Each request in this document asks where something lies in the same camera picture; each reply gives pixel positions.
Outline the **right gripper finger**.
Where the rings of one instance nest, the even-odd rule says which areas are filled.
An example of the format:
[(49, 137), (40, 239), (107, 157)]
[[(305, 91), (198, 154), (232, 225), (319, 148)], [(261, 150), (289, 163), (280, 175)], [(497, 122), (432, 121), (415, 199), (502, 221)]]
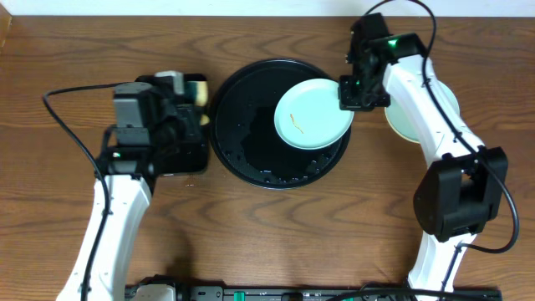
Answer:
[(359, 110), (360, 83), (353, 75), (339, 77), (339, 108), (341, 110)]
[(346, 54), (346, 63), (353, 64), (359, 54), (360, 23), (354, 23), (350, 28), (349, 51)]

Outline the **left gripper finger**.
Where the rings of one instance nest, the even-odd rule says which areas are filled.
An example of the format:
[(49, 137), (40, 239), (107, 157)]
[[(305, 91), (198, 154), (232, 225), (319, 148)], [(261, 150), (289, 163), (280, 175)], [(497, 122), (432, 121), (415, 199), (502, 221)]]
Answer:
[(159, 81), (168, 84), (175, 95), (183, 95), (185, 93), (184, 74), (182, 72), (167, 70), (155, 73), (155, 77)]
[(203, 110), (195, 105), (177, 106), (177, 118), (181, 124), (181, 142), (199, 143), (202, 139), (201, 117)]

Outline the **green yellow sponge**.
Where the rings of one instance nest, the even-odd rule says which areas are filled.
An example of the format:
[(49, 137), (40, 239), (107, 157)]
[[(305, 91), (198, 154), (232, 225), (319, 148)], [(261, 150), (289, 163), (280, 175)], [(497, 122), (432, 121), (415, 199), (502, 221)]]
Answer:
[(210, 118), (206, 114), (208, 103), (208, 84), (206, 81), (187, 81), (186, 98), (193, 103), (194, 111), (199, 119), (200, 126), (210, 123)]

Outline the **light blue plate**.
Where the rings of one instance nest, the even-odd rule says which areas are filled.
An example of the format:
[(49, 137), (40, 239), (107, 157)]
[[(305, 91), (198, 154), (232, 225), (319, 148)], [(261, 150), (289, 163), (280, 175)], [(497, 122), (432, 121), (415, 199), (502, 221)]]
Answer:
[[(454, 95), (453, 91), (441, 81), (440, 81), (440, 87), (446, 93), (446, 97), (451, 107), (454, 109), (454, 111), (458, 115), (460, 115), (461, 108), (459, 106), (458, 100), (456, 96)], [(397, 135), (401, 136), (403, 139), (409, 142), (416, 143), (416, 144), (420, 143), (414, 128), (409, 122), (408, 117), (403, 112), (397, 100), (393, 97), (390, 98), (390, 106), (385, 108), (385, 117), (390, 127), (394, 130), (394, 132)]]
[(332, 145), (349, 130), (354, 112), (339, 106), (339, 84), (309, 79), (289, 89), (276, 106), (273, 123), (288, 145), (306, 151)]

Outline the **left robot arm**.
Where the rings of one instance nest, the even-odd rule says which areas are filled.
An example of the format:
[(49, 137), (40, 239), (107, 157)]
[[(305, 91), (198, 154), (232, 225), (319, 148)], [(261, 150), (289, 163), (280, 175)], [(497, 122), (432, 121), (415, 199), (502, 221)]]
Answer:
[(126, 275), (156, 180), (203, 172), (208, 163), (207, 79), (162, 71), (113, 83), (115, 122), (98, 156), (60, 127), (94, 168), (94, 203), (79, 255), (60, 300), (125, 300)]

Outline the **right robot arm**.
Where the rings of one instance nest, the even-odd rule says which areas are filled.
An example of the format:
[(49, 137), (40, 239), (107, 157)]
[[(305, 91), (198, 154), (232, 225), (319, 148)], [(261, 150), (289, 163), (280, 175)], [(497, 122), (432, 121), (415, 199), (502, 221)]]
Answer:
[(371, 111), (395, 107), (408, 121), (424, 153), (427, 171), (413, 197), (423, 230), (407, 278), (410, 300), (453, 300), (453, 279), (476, 235), (497, 216), (507, 157), (487, 148), (452, 104), (437, 79), (431, 46), (417, 34), (393, 35), (379, 13), (367, 12), (350, 29), (346, 61), (352, 73), (339, 79), (339, 107)]

